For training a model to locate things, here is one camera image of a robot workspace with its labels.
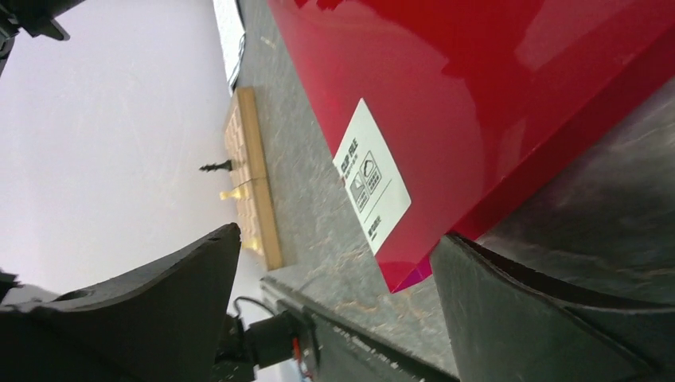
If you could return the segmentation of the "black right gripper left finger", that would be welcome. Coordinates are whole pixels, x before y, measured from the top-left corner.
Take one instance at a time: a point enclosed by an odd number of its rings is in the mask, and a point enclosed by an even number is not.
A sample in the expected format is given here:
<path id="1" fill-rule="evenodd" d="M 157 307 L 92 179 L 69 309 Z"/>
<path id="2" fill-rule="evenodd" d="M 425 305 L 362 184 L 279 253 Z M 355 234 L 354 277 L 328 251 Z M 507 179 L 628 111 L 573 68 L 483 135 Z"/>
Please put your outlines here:
<path id="1" fill-rule="evenodd" d="M 2 306 L 2 380 L 209 380 L 240 245 L 226 224 L 55 300 Z"/>

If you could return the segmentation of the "red clip file folder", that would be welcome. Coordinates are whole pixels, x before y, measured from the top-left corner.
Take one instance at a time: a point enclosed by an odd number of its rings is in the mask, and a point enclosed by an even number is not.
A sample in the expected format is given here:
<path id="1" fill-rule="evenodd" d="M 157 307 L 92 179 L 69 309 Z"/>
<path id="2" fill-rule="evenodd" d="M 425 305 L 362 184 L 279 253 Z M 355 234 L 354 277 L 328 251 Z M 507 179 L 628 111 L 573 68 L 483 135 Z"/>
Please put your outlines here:
<path id="1" fill-rule="evenodd" d="M 674 75 L 671 1 L 272 1 L 391 292 L 485 235 Z"/>

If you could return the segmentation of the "printed white paper sheets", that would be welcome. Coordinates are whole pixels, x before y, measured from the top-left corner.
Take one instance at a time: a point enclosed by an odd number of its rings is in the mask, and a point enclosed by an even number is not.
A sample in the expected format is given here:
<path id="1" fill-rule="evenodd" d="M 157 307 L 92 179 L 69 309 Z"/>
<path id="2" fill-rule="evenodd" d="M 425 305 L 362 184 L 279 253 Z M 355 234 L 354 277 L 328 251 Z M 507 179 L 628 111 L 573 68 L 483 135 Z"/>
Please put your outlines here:
<path id="1" fill-rule="evenodd" d="M 230 94 L 236 88 L 244 55 L 246 29 L 237 0 L 213 0 L 220 46 Z"/>

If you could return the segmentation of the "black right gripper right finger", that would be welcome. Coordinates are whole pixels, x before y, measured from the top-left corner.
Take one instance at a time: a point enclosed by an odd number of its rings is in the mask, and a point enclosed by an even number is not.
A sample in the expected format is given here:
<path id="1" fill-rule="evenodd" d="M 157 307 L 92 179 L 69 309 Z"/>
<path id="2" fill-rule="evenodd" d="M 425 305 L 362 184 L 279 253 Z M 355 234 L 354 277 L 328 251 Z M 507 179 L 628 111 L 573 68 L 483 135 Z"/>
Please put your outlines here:
<path id="1" fill-rule="evenodd" d="M 461 236 L 431 251 L 462 381 L 671 381 L 674 308 L 555 279 Z"/>

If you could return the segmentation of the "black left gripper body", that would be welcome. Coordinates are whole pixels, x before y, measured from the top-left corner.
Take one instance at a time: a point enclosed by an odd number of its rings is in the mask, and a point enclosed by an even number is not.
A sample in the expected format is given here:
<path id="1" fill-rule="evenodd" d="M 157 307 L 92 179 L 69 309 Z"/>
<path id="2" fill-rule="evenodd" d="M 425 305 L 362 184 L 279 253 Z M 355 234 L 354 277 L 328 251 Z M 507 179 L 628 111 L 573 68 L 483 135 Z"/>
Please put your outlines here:
<path id="1" fill-rule="evenodd" d="M 17 35 L 45 36 L 67 41 L 70 35 L 57 21 L 84 0 L 1 0 L 1 72 L 10 58 Z"/>

